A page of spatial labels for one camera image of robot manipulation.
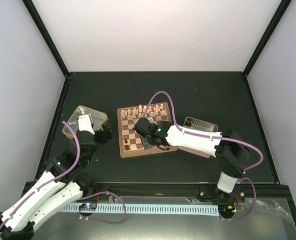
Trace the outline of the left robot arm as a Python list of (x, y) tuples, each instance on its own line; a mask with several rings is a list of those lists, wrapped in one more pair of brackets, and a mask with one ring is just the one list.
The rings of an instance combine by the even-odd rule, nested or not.
[(63, 123), (73, 138), (69, 145), (48, 165), (37, 182), (8, 210), (0, 212), (0, 237), (4, 240), (30, 240), (35, 232), (66, 205), (88, 200), (95, 194), (95, 183), (85, 173), (98, 145), (112, 139), (109, 123), (98, 130), (79, 120), (73, 131)]

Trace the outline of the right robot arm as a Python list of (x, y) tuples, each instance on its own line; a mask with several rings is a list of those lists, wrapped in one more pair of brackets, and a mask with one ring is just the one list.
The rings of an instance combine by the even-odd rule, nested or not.
[(245, 171), (250, 157), (249, 147), (240, 140), (222, 132), (205, 132), (176, 125), (170, 121), (160, 124), (145, 117), (138, 119), (133, 130), (154, 147), (184, 147), (206, 153), (218, 160), (220, 177), (215, 189), (216, 198), (222, 202), (233, 196), (233, 190)]

